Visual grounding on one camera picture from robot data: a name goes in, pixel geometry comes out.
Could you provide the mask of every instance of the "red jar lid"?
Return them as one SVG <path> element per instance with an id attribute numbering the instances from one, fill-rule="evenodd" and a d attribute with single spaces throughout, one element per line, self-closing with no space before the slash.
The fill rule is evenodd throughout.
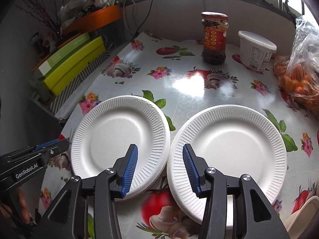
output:
<path id="1" fill-rule="evenodd" d="M 228 20 L 228 15 L 223 13 L 202 12 L 202 17 L 210 20 Z"/>

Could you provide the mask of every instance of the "white foam plate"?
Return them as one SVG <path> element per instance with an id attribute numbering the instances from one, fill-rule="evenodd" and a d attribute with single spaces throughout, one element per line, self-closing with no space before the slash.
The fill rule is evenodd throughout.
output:
<path id="1" fill-rule="evenodd" d="M 182 157 L 185 144 L 224 175 L 249 174 L 273 204 L 287 170 L 287 152 L 280 133 L 262 114 L 239 105 L 220 105 L 191 117 L 176 134 L 167 161 L 169 187 L 179 207 L 198 223 L 206 199 L 192 192 Z M 232 227 L 232 196 L 227 198 L 227 228 Z"/>
<path id="2" fill-rule="evenodd" d="M 102 102 L 85 116 L 74 135 L 74 174 L 84 179 L 113 167 L 130 144 L 138 147 L 138 162 L 126 199 L 146 190 L 163 171 L 170 148 L 169 126 L 159 107 L 142 97 Z"/>

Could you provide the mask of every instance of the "glass jar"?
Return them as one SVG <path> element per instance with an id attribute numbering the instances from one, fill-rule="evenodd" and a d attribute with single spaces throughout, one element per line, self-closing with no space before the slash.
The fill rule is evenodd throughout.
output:
<path id="1" fill-rule="evenodd" d="M 225 62 L 228 15 L 214 12 L 202 12 L 204 27 L 203 60 L 211 65 Z"/>

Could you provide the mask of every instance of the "floral tablecloth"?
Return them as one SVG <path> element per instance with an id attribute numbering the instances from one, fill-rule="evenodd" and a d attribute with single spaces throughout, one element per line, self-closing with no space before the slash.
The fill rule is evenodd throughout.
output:
<path id="1" fill-rule="evenodd" d="M 62 134 L 71 144 L 84 116 L 102 101 L 120 95 L 138 95 L 155 102 L 166 115 L 171 140 L 191 116 L 205 108 L 220 104 L 250 107 L 267 116 L 285 142 L 288 170 L 273 206 L 284 221 L 316 192 L 319 178 L 318 122 L 280 90 L 271 64 L 262 74 L 253 72 L 240 63 L 239 48 L 227 45 L 225 63 L 211 66 L 203 62 L 202 50 L 200 41 L 175 42 L 160 39 L 150 32 L 142 33 L 103 67 L 98 78 L 79 98 Z M 188 78 L 194 75 L 202 79 Z M 39 201 L 40 214 L 72 176 L 70 151 L 52 158 L 49 165 Z M 166 170 L 152 190 L 116 203 L 124 239 L 197 238 L 199 224 L 187 217 L 175 203 L 165 176 Z M 150 221 L 158 219 L 165 222 L 157 222 L 153 227 Z"/>

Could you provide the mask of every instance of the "human hand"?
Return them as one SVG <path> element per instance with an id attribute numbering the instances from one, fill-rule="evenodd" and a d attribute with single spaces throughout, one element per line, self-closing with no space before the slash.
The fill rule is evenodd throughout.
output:
<path id="1" fill-rule="evenodd" d="M 21 219 L 26 224 L 30 223 L 30 214 L 29 214 L 29 207 L 26 201 L 26 197 L 23 191 L 20 188 L 17 188 L 19 203 L 21 206 Z M 4 215 L 5 218 L 9 218 L 12 215 L 12 210 L 5 204 L 0 204 L 0 211 Z"/>

